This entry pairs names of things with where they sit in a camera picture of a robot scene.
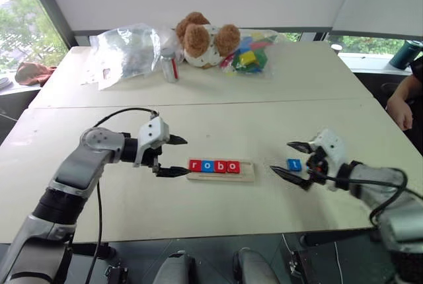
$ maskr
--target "person's hand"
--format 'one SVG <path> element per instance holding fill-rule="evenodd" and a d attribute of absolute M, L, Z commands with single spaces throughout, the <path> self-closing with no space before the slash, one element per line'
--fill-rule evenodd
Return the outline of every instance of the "person's hand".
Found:
<path fill-rule="evenodd" d="M 412 112 L 410 106 L 402 98 L 395 95 L 390 97 L 386 111 L 401 130 L 405 131 L 412 128 Z"/>

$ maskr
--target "person's arm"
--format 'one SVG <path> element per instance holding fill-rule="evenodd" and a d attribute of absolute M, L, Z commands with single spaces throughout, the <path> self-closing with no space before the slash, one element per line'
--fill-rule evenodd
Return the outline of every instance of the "person's arm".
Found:
<path fill-rule="evenodd" d="M 412 128 L 412 112 L 405 100 L 422 93 L 422 83 L 414 75 L 411 75 L 403 79 L 388 99 L 386 110 L 401 130 Z"/>

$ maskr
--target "teddy bear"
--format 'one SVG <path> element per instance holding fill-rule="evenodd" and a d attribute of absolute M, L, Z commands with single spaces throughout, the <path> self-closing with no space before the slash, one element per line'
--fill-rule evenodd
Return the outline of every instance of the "teddy bear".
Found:
<path fill-rule="evenodd" d="M 179 22 L 176 35 L 184 48 L 186 61 L 204 69 L 219 65 L 235 51 L 241 39 L 235 25 L 217 28 L 200 12 L 190 13 Z"/>

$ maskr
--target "clear plastic bag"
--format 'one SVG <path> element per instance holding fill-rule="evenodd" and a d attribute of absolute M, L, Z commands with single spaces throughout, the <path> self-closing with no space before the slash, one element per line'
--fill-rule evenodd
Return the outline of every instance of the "clear plastic bag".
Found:
<path fill-rule="evenodd" d="M 229 76 L 271 76 L 276 48 L 286 42 L 285 37 L 273 30 L 240 31 L 238 48 L 221 62 L 220 67 Z"/>
<path fill-rule="evenodd" d="M 176 59 L 183 60 L 183 50 L 173 30 L 157 30 L 144 23 L 90 36 L 90 43 L 92 51 L 81 82 L 98 82 L 100 90 L 123 79 L 151 75 L 160 67 L 163 48 L 172 48 Z"/>

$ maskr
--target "table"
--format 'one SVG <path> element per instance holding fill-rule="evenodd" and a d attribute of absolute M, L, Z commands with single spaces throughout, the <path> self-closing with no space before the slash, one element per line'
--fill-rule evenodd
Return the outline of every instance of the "table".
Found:
<path fill-rule="evenodd" d="M 288 141 L 309 140 L 330 127 L 345 140 L 348 157 L 371 166 L 405 170 L 409 186 L 423 191 L 423 159 L 372 98 L 155 106 L 188 145 L 164 146 L 163 166 L 188 158 L 247 159 L 256 182 L 193 182 L 156 178 L 148 168 L 108 164 L 101 179 L 104 241 L 229 234 L 302 232 L 369 227 L 369 211 L 348 192 L 315 184 L 308 192 L 276 176 L 269 165 L 302 155 Z M 103 108 L 28 109 L 0 148 L 0 242 L 12 241 L 79 136 Z M 128 112 L 104 127 L 135 135 L 148 114 Z M 97 205 L 90 198 L 78 221 L 77 242 L 97 236 Z"/>
<path fill-rule="evenodd" d="M 157 72 L 102 91 L 97 84 L 81 85 L 89 54 L 90 47 L 72 48 L 30 108 L 371 98 L 326 42 L 284 44 L 271 78 L 228 77 L 217 67 L 201 70 L 182 64 L 175 84 L 166 83 Z"/>

